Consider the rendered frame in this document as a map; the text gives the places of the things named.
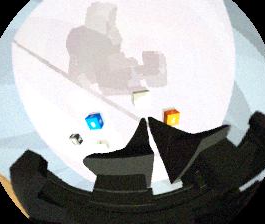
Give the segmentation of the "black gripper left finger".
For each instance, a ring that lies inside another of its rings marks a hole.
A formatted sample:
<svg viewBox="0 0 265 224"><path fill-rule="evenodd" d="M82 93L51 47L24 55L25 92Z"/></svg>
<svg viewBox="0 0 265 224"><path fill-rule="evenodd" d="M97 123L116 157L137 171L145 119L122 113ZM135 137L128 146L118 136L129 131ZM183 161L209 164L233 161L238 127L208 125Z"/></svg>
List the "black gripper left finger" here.
<svg viewBox="0 0 265 224"><path fill-rule="evenodd" d="M85 168L88 168L93 175L145 175L147 179L147 189L151 188L153 157L155 152L152 151L149 144L149 132L147 120L141 119L135 133L128 140L127 147L119 151L105 153L89 153L83 159Z"/></svg>

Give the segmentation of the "blue block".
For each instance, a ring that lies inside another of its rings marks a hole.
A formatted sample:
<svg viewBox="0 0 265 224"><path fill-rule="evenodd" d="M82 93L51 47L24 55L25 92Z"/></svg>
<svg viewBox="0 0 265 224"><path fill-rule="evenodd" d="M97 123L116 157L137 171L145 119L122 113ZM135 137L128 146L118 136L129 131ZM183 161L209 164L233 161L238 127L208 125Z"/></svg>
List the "blue block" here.
<svg viewBox="0 0 265 224"><path fill-rule="evenodd" d="M104 127L103 117L101 117L100 113L91 113L91 115L85 117L85 121L87 121L89 131Z"/></svg>

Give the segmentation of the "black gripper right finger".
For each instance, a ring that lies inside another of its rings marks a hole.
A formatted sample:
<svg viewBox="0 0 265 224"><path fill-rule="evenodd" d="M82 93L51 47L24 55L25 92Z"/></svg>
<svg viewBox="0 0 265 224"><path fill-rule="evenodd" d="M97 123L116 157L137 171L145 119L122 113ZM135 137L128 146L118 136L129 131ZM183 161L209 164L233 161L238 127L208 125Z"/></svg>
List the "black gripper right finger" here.
<svg viewBox="0 0 265 224"><path fill-rule="evenodd" d="M181 175L191 167L197 155L232 131L232 125L224 124L210 131L188 133L153 116L148 117L148 124L171 184L181 183Z"/></svg>

